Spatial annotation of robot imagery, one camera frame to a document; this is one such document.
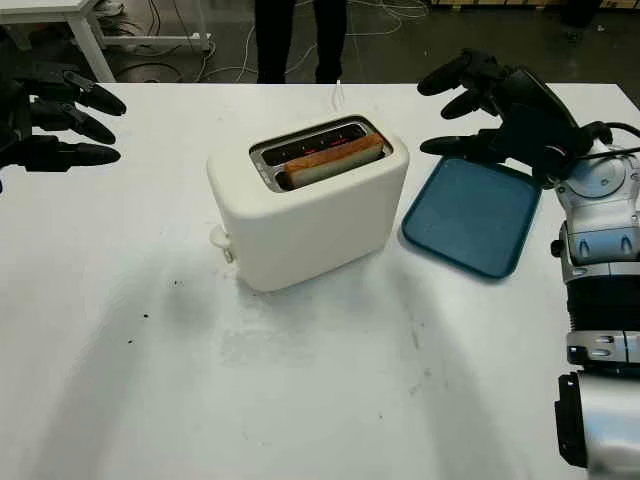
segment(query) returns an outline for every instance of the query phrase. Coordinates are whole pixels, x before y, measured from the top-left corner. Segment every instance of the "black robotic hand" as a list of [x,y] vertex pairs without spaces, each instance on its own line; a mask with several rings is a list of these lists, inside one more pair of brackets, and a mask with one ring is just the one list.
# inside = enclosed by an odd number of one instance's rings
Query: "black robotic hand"
[[479,163],[514,158],[532,167],[543,186],[564,180],[592,147],[594,139],[611,143],[611,131],[601,122],[580,128],[560,99],[525,67],[500,66],[491,55],[464,49],[418,84],[422,95],[457,88],[467,90],[442,110],[453,119],[482,109],[499,115],[498,129],[466,137],[440,137],[420,149],[435,155],[464,156]]
[[67,144],[52,135],[32,134],[33,127],[73,130],[96,142],[115,143],[113,133],[77,110],[75,103],[110,115],[123,115],[125,104],[77,71],[73,65],[56,63],[0,67],[0,169],[15,164],[32,172],[65,172],[120,158],[116,150],[103,145]]

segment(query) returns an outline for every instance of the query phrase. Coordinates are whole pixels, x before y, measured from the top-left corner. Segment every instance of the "robotic arm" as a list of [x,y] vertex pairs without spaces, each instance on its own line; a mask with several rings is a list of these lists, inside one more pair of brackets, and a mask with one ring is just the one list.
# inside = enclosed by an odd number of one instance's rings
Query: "robotic arm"
[[115,143],[113,133],[77,110],[75,102],[110,115],[123,115],[124,103],[77,71],[75,66],[55,63],[0,67],[0,169],[16,164],[31,172],[65,172],[120,158],[110,147],[67,144],[55,136],[32,134],[33,127],[70,129],[100,143]]
[[480,163],[514,158],[553,188],[566,213],[551,253],[560,258],[572,331],[567,356],[582,370],[559,378],[560,454],[592,479],[640,478],[640,148],[612,146],[621,123],[579,127],[564,104],[525,67],[500,66],[465,49],[418,85],[423,95],[464,86],[446,119],[482,109],[498,129],[441,137],[420,149]]

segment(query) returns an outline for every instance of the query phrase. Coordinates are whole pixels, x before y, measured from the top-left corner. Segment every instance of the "black pants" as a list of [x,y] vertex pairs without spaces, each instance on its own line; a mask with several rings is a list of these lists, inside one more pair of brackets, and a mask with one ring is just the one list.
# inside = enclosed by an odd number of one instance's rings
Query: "black pants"
[[[284,83],[296,0],[255,0],[258,83]],[[314,0],[318,27],[318,83],[342,74],[340,56],[347,31],[346,0]]]

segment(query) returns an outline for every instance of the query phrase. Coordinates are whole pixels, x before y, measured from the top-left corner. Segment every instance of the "white table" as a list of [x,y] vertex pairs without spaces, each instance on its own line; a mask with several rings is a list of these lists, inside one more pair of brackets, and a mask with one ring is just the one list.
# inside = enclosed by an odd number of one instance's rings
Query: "white table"
[[211,48],[206,33],[200,0],[193,0],[198,33],[191,37],[105,37],[94,14],[99,0],[0,0],[0,25],[20,23],[67,22],[78,47],[82,50],[99,82],[115,82],[102,48],[106,45],[191,45],[199,43],[202,50]]
[[[330,111],[332,87],[109,88],[129,107],[99,116],[117,164],[1,175],[0,478],[585,477],[556,447],[556,378],[570,366],[554,195],[502,282],[395,236],[437,162],[420,142],[495,119],[445,122],[451,95],[410,85],[345,85],[346,107],[384,116],[412,155],[394,235],[258,294],[208,243],[220,217],[205,160],[262,118]],[[554,89],[581,123],[640,123],[617,86]]]

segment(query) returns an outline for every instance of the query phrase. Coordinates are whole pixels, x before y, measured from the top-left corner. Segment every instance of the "dark floor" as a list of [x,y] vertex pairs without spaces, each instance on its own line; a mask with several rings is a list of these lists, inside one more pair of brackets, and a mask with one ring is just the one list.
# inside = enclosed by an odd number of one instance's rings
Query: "dark floor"
[[[182,33],[172,0],[155,0],[162,18],[161,33]],[[640,12],[601,12],[577,40],[571,41],[569,27],[560,22],[557,10],[536,12],[529,9],[469,9],[456,13],[437,9],[424,15],[420,8],[397,12],[422,18],[393,18],[378,5],[352,2],[349,6],[350,32],[343,55],[343,81],[349,83],[415,82],[434,67],[472,46],[493,52],[504,63],[522,63],[548,82],[618,83],[640,105]],[[208,61],[206,71],[238,67],[243,63],[245,41],[251,29],[253,0],[203,0],[205,15],[217,50]],[[418,7],[418,0],[395,0],[395,4]],[[125,0],[126,13],[120,19],[150,25],[151,13],[145,0]],[[177,0],[188,28],[193,27],[191,0]],[[290,65],[295,65],[314,44],[315,23],[309,4],[296,8]],[[132,25],[122,28],[135,30]],[[396,30],[385,35],[360,35]],[[64,40],[61,31],[48,29],[33,36],[31,55],[81,64],[88,71],[82,55]],[[149,52],[138,49],[137,52]],[[170,55],[146,58],[134,52],[109,50],[107,59],[114,70],[147,61],[165,62],[176,67],[185,81],[192,81],[200,69],[201,57],[189,47]],[[249,43],[249,68],[256,66],[254,38]],[[287,80],[308,83],[314,80],[315,52]],[[232,82],[239,69],[226,70],[207,77],[207,82]],[[175,81],[177,74],[167,67],[147,66],[118,75],[120,81]],[[242,82],[254,82],[255,75],[245,72]]]

